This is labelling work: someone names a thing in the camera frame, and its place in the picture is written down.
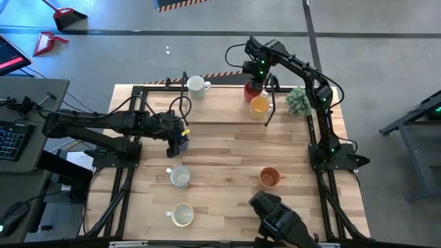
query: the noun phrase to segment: green plant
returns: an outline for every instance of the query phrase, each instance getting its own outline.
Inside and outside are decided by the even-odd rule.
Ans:
[[[290,115],[309,116],[312,114],[312,107],[304,88],[296,87],[288,93],[286,104],[289,106]]]

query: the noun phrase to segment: gray desk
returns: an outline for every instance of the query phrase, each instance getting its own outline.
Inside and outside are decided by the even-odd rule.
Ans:
[[[47,101],[43,107],[49,110],[57,110],[61,106],[68,86],[69,81],[67,80],[0,77],[0,99],[13,96],[21,101],[26,95],[31,100],[38,102],[45,97],[46,92],[51,92],[57,99]],[[28,117],[33,121],[43,122],[35,111],[30,112]],[[15,121],[19,118],[21,117],[16,112],[8,110],[6,107],[0,107],[0,120]],[[41,133],[41,124],[29,124],[34,125],[35,128],[20,159],[15,163],[0,161],[0,215],[3,215],[6,209],[15,202],[44,194],[45,184],[51,175],[50,172],[44,170],[34,170],[47,138]],[[6,173],[10,171],[23,173]],[[30,202],[31,209],[28,215],[21,221],[19,227],[11,236],[0,238],[0,244],[24,241],[42,201],[43,198],[38,198]]]

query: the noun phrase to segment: broom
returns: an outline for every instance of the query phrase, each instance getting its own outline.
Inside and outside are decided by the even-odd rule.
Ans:
[[[85,14],[81,14],[80,12],[74,10],[73,8],[55,8],[51,5],[47,0],[42,0],[44,3],[49,5],[54,13],[55,24],[57,25],[58,30],[63,30],[67,28],[69,25],[76,23],[77,21],[84,20],[88,16]]]

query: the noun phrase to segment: computer monitor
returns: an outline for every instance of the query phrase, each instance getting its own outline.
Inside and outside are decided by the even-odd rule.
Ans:
[[[28,58],[0,36],[0,76],[30,65]]]

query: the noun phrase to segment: cup handle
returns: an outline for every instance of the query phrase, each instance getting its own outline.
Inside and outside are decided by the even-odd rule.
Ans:
[[[263,90],[263,91],[260,93],[260,96],[261,96],[261,97],[268,98],[268,92],[266,92],[266,91]]]
[[[212,88],[212,83],[210,82],[205,82],[205,92],[207,92],[209,89]]]

